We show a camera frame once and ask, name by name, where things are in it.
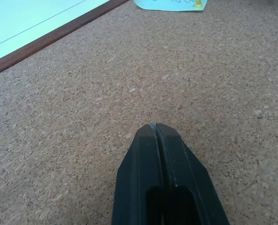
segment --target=white surface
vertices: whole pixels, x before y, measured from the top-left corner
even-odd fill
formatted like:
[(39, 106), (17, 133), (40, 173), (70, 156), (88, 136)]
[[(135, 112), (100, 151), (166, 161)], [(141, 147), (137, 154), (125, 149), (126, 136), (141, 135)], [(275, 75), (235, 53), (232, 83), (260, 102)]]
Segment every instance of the white surface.
[(0, 0), (0, 58), (108, 0)]

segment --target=pushpin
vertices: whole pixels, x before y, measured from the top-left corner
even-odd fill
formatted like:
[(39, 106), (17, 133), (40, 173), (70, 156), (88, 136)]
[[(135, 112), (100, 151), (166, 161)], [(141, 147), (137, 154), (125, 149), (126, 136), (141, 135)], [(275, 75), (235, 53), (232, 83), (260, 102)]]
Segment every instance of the pushpin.
[(203, 6), (203, 4), (201, 3), (201, 0), (197, 0), (194, 7), (196, 8), (201, 8)]

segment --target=cork surface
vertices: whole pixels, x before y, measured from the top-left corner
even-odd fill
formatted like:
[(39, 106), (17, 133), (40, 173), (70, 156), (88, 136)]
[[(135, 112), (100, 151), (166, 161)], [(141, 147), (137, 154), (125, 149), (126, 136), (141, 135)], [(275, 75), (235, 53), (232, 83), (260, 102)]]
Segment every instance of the cork surface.
[(0, 74), (0, 224), (110, 224), (137, 129), (177, 129), (233, 225), (278, 225), (278, 1), (132, 1)]

